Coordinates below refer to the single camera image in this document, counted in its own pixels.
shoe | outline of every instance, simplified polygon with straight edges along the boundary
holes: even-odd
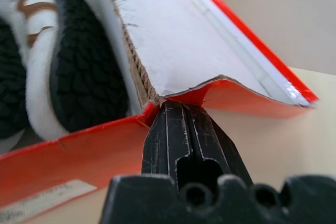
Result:
[[[29,126],[26,70],[11,27],[0,18],[0,154],[8,152]]]
[[[26,106],[42,139],[126,116],[121,72],[102,25],[84,0],[18,0],[13,17],[13,24],[28,27],[20,43],[27,52]]]

cardboard flap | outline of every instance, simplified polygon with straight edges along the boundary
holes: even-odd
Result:
[[[223,38],[205,17],[208,8],[201,9],[192,0],[114,3],[136,50],[135,60],[158,96],[181,94],[221,77],[282,103],[310,105],[281,73],[253,67],[255,62],[244,55],[245,46]]]

shoebox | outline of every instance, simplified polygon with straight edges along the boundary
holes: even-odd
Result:
[[[138,173],[162,100],[286,119],[318,99],[221,0],[86,2],[117,56],[131,115],[0,156],[3,215],[30,218]]]

shoebox lid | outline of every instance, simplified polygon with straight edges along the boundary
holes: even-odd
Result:
[[[287,118],[318,99],[221,0],[101,1],[104,16],[122,23],[114,32],[141,104],[163,98]]]

beige table surface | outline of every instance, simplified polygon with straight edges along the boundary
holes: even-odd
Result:
[[[280,188],[292,174],[336,175],[336,0],[224,0],[320,97],[290,120],[209,110],[235,142],[255,182]],[[106,189],[27,223],[93,224]]]

